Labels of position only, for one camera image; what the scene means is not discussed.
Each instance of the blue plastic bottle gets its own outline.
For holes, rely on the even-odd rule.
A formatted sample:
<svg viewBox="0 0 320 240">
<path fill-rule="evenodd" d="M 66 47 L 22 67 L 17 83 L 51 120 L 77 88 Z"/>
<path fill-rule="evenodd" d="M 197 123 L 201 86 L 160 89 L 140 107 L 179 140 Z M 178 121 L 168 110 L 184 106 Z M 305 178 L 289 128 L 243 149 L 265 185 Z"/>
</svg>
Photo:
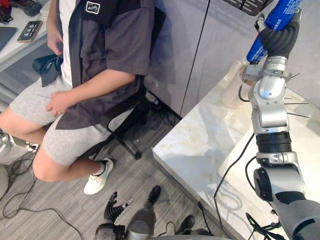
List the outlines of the blue plastic bottle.
<svg viewBox="0 0 320 240">
<path fill-rule="evenodd" d="M 279 0 L 275 8 L 269 13 L 264 21 L 268 28 L 283 30 L 290 22 L 293 14 L 297 11 L 302 0 Z M 248 52 L 246 59 L 251 62 L 260 62 L 267 54 L 261 40 L 257 37 Z"/>
</svg>

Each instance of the white sneaker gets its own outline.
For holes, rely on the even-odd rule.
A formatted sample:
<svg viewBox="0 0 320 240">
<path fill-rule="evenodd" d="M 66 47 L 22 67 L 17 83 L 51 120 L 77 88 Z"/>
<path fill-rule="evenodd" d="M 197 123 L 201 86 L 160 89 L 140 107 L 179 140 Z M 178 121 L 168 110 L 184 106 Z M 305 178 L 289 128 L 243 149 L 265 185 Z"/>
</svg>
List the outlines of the white sneaker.
<svg viewBox="0 0 320 240">
<path fill-rule="evenodd" d="M 111 170 L 114 168 L 114 163 L 108 159 L 105 158 L 103 161 L 106 161 L 105 163 L 105 170 L 100 176 L 90 175 L 87 183 L 84 187 L 84 194 L 92 195 L 99 192 L 106 184 L 107 177 Z"/>
</svg>

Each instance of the black office chair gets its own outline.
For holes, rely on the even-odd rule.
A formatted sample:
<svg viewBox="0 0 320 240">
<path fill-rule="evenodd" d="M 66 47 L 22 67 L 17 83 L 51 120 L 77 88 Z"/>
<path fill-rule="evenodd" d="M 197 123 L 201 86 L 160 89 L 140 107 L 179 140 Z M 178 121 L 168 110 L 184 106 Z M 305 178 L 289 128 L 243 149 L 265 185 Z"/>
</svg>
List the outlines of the black office chair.
<svg viewBox="0 0 320 240">
<path fill-rule="evenodd" d="M 152 30 L 152 36 L 151 36 L 151 51 L 154 49 L 154 46 L 156 44 L 156 40 L 159 36 L 160 30 L 162 28 L 162 25 L 164 24 L 164 21 L 166 19 L 166 14 L 160 10 L 159 8 L 155 8 L 154 11 L 154 27 Z M 56 55 L 52 54 L 49 56 L 44 56 L 37 58 L 33 61 L 33 69 L 37 73 L 42 72 L 43 66 L 48 63 L 51 59 L 53 59 Z M 108 143 L 110 143 L 113 139 L 117 139 L 120 144 L 134 157 L 134 159 L 138 160 L 141 158 L 142 153 L 139 151 L 137 146 L 130 141 L 126 141 L 124 139 L 126 131 L 132 127 L 134 124 L 140 122 L 141 124 L 146 124 L 147 122 L 147 113 L 150 110 L 150 104 L 148 100 L 146 99 L 146 88 L 144 87 L 144 76 L 137 75 L 136 80 L 141 81 L 140 85 L 141 88 L 139 91 L 130 97 L 128 97 L 126 100 L 122 101 L 121 103 L 117 104 L 115 107 L 112 107 L 109 109 L 103 116 L 102 116 L 102 125 L 111 133 L 111 135 L 105 140 L 97 145 L 90 148 L 88 151 L 86 151 L 84 154 L 82 154 L 81 158 L 88 158 L 90 156 L 94 155 L 94 158 L 99 154 L 101 149 L 106 146 Z M 120 114 L 132 109 L 132 112 L 130 115 L 124 120 L 124 122 L 114 131 L 112 131 L 109 128 L 109 124 L 112 119 L 119 116 Z"/>
</svg>

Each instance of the shirt logo patch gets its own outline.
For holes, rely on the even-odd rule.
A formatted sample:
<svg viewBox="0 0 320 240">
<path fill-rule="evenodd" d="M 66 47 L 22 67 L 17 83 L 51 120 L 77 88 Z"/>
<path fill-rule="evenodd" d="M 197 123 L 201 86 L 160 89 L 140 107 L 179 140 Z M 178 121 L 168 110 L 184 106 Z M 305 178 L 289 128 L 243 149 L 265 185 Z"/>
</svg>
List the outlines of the shirt logo patch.
<svg viewBox="0 0 320 240">
<path fill-rule="evenodd" d="M 86 2 L 86 7 L 85 7 L 85 11 L 91 14 L 98 14 L 100 10 L 100 4 L 99 3 L 95 3 L 95 2 L 91 2 L 91 1 L 87 1 Z"/>
</svg>

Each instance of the man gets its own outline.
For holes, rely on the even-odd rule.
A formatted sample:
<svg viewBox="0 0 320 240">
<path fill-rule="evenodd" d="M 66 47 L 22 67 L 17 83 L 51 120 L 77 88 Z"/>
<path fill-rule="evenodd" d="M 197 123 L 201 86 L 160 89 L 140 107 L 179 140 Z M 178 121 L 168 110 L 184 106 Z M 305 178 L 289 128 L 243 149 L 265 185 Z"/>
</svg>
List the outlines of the man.
<svg viewBox="0 0 320 240">
<path fill-rule="evenodd" d="M 153 0 L 52 0 L 47 45 L 63 55 L 61 74 L 39 79 L 0 114 L 3 131 L 40 145 L 33 161 L 38 179 L 90 175 L 84 193 L 103 188 L 112 161 L 78 157 L 109 136 L 102 115 L 138 91 L 135 78 L 147 74 L 153 25 Z"/>
</svg>

